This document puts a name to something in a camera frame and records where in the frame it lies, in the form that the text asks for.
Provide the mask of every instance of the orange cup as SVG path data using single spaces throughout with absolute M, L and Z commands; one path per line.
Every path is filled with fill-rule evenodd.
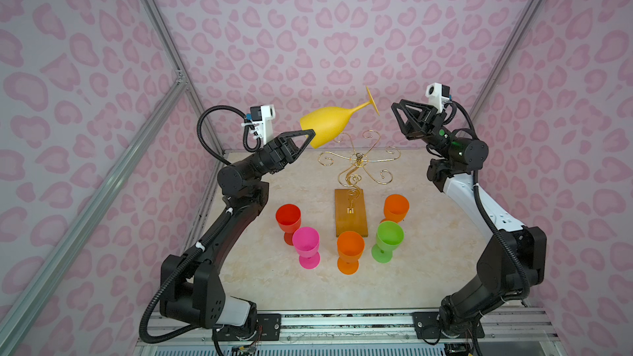
M 365 240 L 355 231 L 345 231 L 339 235 L 336 241 L 336 248 L 339 251 L 339 261 L 337 263 L 339 271 L 345 275 L 352 275 L 358 271 L 358 259 L 363 255 Z
M 275 218 L 285 233 L 284 241 L 292 246 L 292 235 L 301 227 L 301 210 L 298 206 L 288 203 L 277 209 Z
M 402 195 L 389 195 L 385 200 L 385 218 L 395 223 L 401 222 L 409 211 L 409 201 Z

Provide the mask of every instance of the aluminum frame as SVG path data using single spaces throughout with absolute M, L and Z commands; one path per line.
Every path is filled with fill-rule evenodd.
M 316 310 L 316 311 L 260 311 L 279 313 L 281 335 L 279 341 L 262 345 L 280 344 L 403 344 L 423 343 L 418 340 L 413 326 L 413 312 L 437 312 L 425 309 L 376 310 Z M 537 341 L 559 342 L 554 327 L 543 308 L 500 307 L 481 319 L 486 337 L 480 342 Z M 178 320 L 162 317 L 155 312 L 148 329 L 161 335 L 182 327 Z M 210 329 L 195 329 L 152 347 L 174 345 L 202 345 L 211 338 Z M 440 343 L 463 343 L 464 339 L 442 339 Z M 242 344 L 223 342 L 223 346 Z M 137 347 L 149 346 L 141 341 Z
M 194 107 L 194 112 L 198 117 L 204 111 L 204 105 L 202 104 L 202 100 L 198 95 L 195 86 L 191 83 L 191 78 L 187 72 L 187 68 L 185 67 L 180 55 L 178 54 L 178 50 L 176 49 L 176 44 L 173 41 L 169 33 L 169 28 L 163 19 L 163 15 L 160 12 L 158 5 L 155 0 L 140 0 L 147 15 L 149 16 L 149 20 L 152 23 L 152 26 L 156 30 L 158 38 L 160 39 L 163 47 L 165 48 L 165 53 L 169 57 L 171 65 L 173 66 L 173 70 L 176 72 L 178 77 L 182 77 L 187 83 L 191 85 L 189 91 L 187 91 L 187 96 L 191 105 Z M 207 118 L 204 122 L 203 130 L 206 132 L 208 138 L 210 139 L 210 147 L 218 152 L 220 155 L 224 154 L 224 149 L 222 148 L 222 144 L 218 139 L 215 131 L 213 130 L 213 126 L 211 125 L 211 121 Z
M 139 160 L 147 151 L 164 122 L 169 118 L 171 111 L 180 100 L 182 94 L 186 94 L 196 115 L 200 116 L 204 110 L 202 101 L 190 82 L 187 70 L 169 34 L 156 1 L 140 1 L 152 26 L 156 30 L 165 54 L 177 75 L 177 79 L 160 102 L 158 108 L 150 115 L 131 140 L 128 148 L 110 170 L 108 177 L 104 179 L 97 192 L 93 194 L 91 200 L 77 216 L 62 240 L 47 257 L 34 279 L 22 291 L 20 297 L 18 297 L 13 307 L 4 317 L 3 325 L 0 327 L 0 354 L 2 355 L 12 354 L 31 329 L 49 298 L 56 291 L 64 273 L 66 273 L 81 252 L 94 228 L 105 217 L 107 210 L 122 189 L 125 181 L 136 168 Z M 209 138 L 210 146 L 219 153 L 224 154 L 224 149 L 209 120 L 204 123 L 203 129 Z M 215 178 L 221 167 L 222 163 L 217 161 L 213 167 L 212 179 Z M 203 194 L 193 228 L 202 228 L 204 225 L 208 207 L 211 205 L 215 188 L 217 187 L 214 187 L 213 183 L 210 182 Z
M 495 62 L 495 66 L 493 66 L 490 71 L 486 82 L 482 86 L 481 92 L 479 92 L 479 95 L 477 96 L 477 99 L 475 99 L 475 103 L 470 110 L 469 114 L 473 123 L 477 119 L 477 116 L 481 113 L 486 100 L 495 90 L 499 76 L 503 70 L 505 70 L 508 63 L 510 63 L 513 54 L 518 51 L 518 47 L 532 26 L 532 23 L 536 19 L 539 11 L 545 4 L 545 1 L 547 0 L 527 0 L 526 6 L 521 12 L 521 15 L 519 15 L 516 26 L 512 29 L 510 37 L 508 37 L 508 41 L 503 46 L 501 54 L 499 55 L 497 62 Z
M 95 227 L 106 216 L 125 181 L 188 88 L 188 83 L 182 79 L 178 79 L 171 86 L 159 107 L 131 140 L 97 192 L 92 195 L 59 244 L 46 258 L 28 287 L 22 291 L 0 327 L 0 355 L 11 355 L 27 335 L 49 298 L 57 290 L 64 274 L 83 249 Z

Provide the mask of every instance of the mounting plate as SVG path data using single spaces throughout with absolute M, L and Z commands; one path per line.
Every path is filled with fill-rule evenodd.
M 260 341 L 279 341 L 279 333 L 281 330 L 281 315 L 278 313 L 258 313 L 257 325 L 261 326 Z M 228 327 L 224 327 L 218 331 L 218 341 L 253 341 L 255 338 L 243 340 L 228 331 Z
M 415 334 L 418 336 L 418 340 L 436 340 L 438 335 L 441 335 L 440 339 L 444 340 L 447 336 L 440 333 L 437 327 L 437 311 L 435 312 L 414 312 L 413 327 L 415 328 Z M 477 338 L 483 338 L 485 336 L 484 329 L 479 324 L 477 327 Z M 466 338 L 466 335 L 460 335 L 459 338 Z

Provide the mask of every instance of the pink cup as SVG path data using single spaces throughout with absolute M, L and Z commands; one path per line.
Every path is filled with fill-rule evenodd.
M 299 254 L 299 264 L 305 269 L 314 269 L 321 262 L 318 231 L 312 227 L 302 227 L 292 235 L 292 244 Z

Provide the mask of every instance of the wallpaper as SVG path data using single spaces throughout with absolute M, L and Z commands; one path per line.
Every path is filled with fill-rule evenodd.
M 548 235 L 548 311 L 570 356 L 633 352 L 633 3 L 548 0 L 476 120 L 488 193 Z
M 207 105 L 274 104 L 275 132 L 323 106 L 365 108 L 346 130 L 407 142 L 391 113 L 424 87 L 453 85 L 470 107 L 526 0 L 157 0 Z M 212 114 L 225 148 L 242 149 L 240 118 Z M 360 141 L 357 145 L 368 145 Z
M 196 121 L 182 97 L 17 356 L 131 353 L 160 265 L 180 253 L 211 175 Z
M 0 320 L 174 80 L 138 0 L 0 0 Z

